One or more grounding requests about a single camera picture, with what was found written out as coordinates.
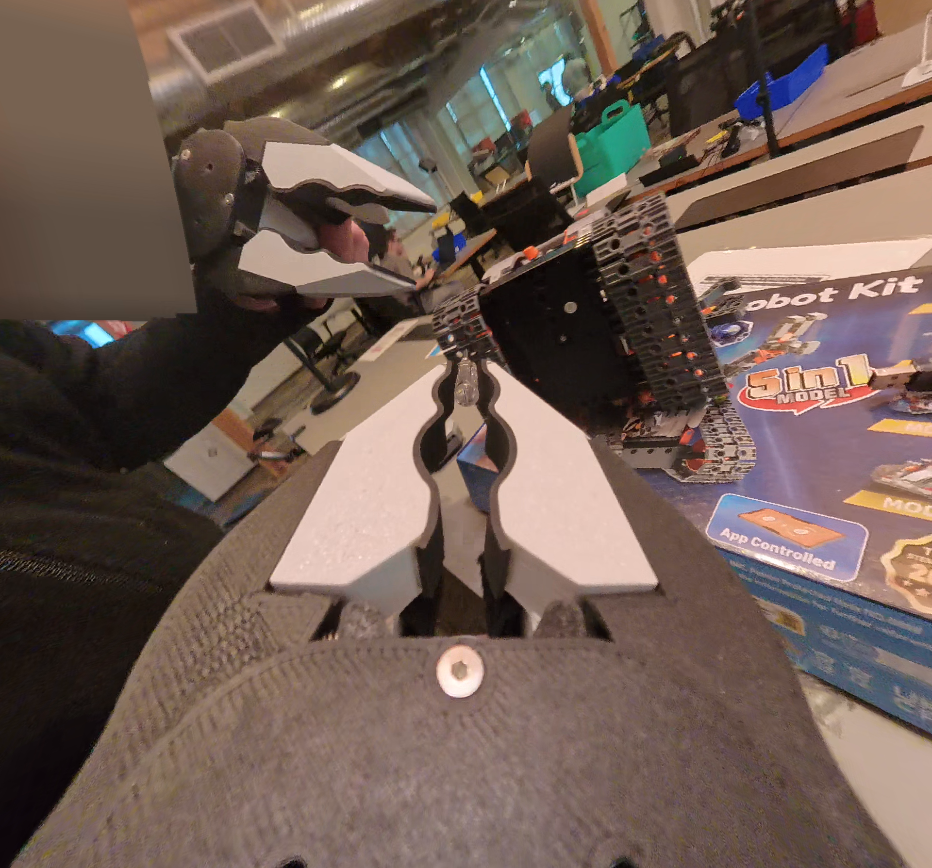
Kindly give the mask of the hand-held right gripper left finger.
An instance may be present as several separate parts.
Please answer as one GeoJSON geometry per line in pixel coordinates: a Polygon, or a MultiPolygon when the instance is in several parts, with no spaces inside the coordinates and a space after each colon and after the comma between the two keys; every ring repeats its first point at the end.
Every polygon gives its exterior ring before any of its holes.
{"type": "Polygon", "coordinates": [[[432,476],[446,453],[449,364],[348,432],[270,576],[270,588],[398,615],[440,584],[444,536],[432,476]]]}

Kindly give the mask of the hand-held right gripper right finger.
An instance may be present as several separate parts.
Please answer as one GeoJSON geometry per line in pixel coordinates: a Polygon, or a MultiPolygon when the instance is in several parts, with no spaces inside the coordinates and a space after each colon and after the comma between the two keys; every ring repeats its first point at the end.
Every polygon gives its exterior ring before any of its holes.
{"type": "Polygon", "coordinates": [[[489,531],[504,591],[542,615],[555,601],[655,591],[659,580],[588,436],[495,362],[485,451],[502,457],[489,531]]]}

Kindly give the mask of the person's left hand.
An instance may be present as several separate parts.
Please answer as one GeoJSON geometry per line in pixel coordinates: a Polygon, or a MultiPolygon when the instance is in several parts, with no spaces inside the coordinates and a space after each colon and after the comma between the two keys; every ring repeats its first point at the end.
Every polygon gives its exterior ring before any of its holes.
{"type": "Polygon", "coordinates": [[[320,248],[344,262],[367,262],[381,266],[393,229],[370,222],[347,219],[339,224],[316,227],[320,248]]]}

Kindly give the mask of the person's left forearm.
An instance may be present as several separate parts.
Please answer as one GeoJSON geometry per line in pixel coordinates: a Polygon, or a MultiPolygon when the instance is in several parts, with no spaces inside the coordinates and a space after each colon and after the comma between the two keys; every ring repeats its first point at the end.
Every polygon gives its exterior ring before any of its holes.
{"type": "Polygon", "coordinates": [[[2,320],[2,484],[23,472],[115,473],[171,454],[331,304],[235,301],[203,285],[196,297],[195,313],[151,319],[98,348],[2,320]]]}

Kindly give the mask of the small blue storage bin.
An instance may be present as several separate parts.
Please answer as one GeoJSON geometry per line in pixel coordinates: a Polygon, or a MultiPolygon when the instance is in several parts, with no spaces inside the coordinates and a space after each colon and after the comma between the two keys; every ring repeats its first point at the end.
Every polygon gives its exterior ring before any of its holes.
{"type": "MultiPolygon", "coordinates": [[[[796,69],[787,74],[775,79],[770,73],[766,73],[772,110],[780,110],[799,99],[821,77],[829,61],[830,48],[827,44],[822,44],[796,69]]],[[[763,117],[759,92],[760,85],[754,82],[735,101],[735,109],[742,121],[754,122],[763,117]]]]}

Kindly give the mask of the tracked building-block toy robot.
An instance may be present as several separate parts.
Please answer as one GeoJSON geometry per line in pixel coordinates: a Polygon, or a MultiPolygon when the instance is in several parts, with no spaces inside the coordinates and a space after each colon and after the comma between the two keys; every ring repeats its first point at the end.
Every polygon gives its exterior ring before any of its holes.
{"type": "Polygon", "coordinates": [[[666,199],[654,196],[510,257],[443,303],[433,331],[450,361],[501,365],[629,466],[736,482],[756,447],[714,340],[741,325],[737,287],[695,292],[666,199]]]}

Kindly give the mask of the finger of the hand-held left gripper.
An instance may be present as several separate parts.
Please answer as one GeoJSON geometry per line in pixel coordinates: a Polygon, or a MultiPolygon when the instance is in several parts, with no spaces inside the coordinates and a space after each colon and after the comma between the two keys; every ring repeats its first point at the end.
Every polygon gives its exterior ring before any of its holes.
{"type": "Polygon", "coordinates": [[[238,293],[281,302],[380,298],[416,292],[416,281],[367,262],[344,262],[320,248],[316,229],[294,238],[272,228],[238,231],[238,293]]]}
{"type": "Polygon", "coordinates": [[[435,199],[411,182],[336,144],[270,141],[261,167],[272,191],[293,210],[323,214],[432,214],[435,199]]]}

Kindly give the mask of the black office chair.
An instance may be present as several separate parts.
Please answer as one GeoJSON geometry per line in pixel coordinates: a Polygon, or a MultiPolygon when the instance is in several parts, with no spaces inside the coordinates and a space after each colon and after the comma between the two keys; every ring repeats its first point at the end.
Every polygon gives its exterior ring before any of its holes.
{"type": "Polygon", "coordinates": [[[679,59],[666,78],[669,131],[676,138],[734,109],[757,81],[751,40],[741,21],[679,59]]]}

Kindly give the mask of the person's dark clothing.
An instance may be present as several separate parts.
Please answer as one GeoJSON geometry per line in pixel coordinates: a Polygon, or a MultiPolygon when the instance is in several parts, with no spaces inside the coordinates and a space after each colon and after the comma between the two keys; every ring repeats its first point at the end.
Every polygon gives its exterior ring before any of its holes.
{"type": "Polygon", "coordinates": [[[222,538],[210,519],[2,429],[1,847],[82,767],[146,641],[222,538]]]}

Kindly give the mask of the small clear-handled screwdriver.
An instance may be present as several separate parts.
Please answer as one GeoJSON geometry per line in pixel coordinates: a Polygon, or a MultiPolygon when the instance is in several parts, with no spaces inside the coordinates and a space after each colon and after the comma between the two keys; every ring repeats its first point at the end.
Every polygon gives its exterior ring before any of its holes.
{"type": "Polygon", "coordinates": [[[476,408],[481,399],[480,367],[477,361],[465,351],[454,355],[456,379],[453,387],[453,401],[460,408],[476,408]]]}

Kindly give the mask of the green storage bin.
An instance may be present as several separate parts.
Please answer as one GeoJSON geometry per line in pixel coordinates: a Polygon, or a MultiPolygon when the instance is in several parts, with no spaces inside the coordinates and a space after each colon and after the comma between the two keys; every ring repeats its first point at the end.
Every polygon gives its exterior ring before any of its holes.
{"type": "Polygon", "coordinates": [[[583,165],[583,175],[575,184],[578,198],[626,174],[651,146],[640,104],[626,100],[606,108],[600,123],[575,139],[583,165]]]}

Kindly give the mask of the blue robot kit box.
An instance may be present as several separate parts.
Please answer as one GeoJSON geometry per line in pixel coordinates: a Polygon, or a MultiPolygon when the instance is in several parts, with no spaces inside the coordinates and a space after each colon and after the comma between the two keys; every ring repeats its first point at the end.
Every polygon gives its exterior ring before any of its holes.
{"type": "Polygon", "coordinates": [[[641,476],[724,555],[790,660],[930,733],[930,268],[722,299],[711,335],[749,455],[641,476]]]}

